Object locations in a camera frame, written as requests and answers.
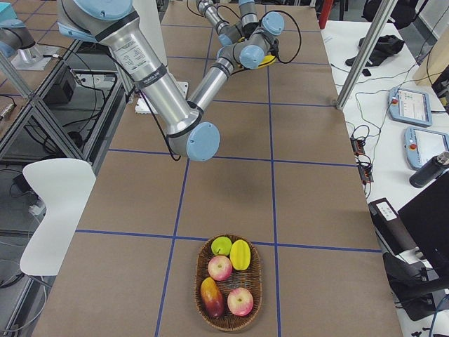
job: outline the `black chair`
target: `black chair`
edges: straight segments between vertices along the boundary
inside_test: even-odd
[[[397,29],[408,27],[418,18],[418,15],[422,12],[428,1],[429,0],[424,0],[417,12],[416,6],[418,0],[399,0],[390,15],[392,20],[389,20],[389,22],[394,23],[394,26]],[[362,18],[372,22],[381,2],[382,0],[366,0],[365,6],[363,7]]]

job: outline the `black bottle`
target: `black bottle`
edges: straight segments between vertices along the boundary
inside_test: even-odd
[[[449,169],[449,152],[447,151],[432,157],[408,181],[416,188],[423,188],[430,180],[443,174],[446,169]]]

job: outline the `red apple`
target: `red apple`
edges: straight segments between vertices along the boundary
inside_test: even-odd
[[[223,281],[232,273],[232,263],[224,255],[214,256],[209,261],[208,272],[215,281]]]
[[[236,316],[246,316],[253,309],[253,295],[245,288],[237,288],[227,296],[227,307]]]

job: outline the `basket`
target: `basket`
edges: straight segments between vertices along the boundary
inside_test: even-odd
[[[223,300],[224,300],[224,313],[221,317],[212,318],[209,317],[206,308],[201,300],[201,283],[206,278],[209,277],[208,264],[211,258],[213,258],[213,253],[210,248],[213,240],[218,237],[228,237],[231,242],[235,242],[238,239],[245,240],[251,252],[251,261],[248,269],[246,270],[233,270],[231,276],[224,281],[216,281],[218,288],[220,289]],[[236,316],[232,314],[227,307],[227,296],[235,288],[244,287],[251,292],[253,295],[253,309],[249,314],[244,317]],[[216,329],[222,331],[235,331],[242,329],[243,327],[250,324],[257,313],[259,312],[260,305],[262,304],[262,271],[260,268],[260,257],[255,249],[255,247],[243,237],[232,234],[218,235],[209,239],[201,249],[198,255],[198,260],[196,262],[196,276],[195,276],[195,301],[198,311],[201,313],[203,318]]]

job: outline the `screen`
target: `screen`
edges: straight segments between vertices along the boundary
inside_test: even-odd
[[[399,90],[399,114],[402,117],[426,121],[426,103],[422,93]]]
[[[415,135],[421,164],[427,163],[432,157],[447,150],[445,138],[442,135],[420,130],[415,130]]]
[[[449,276],[449,173],[436,179],[398,214],[438,275]]]

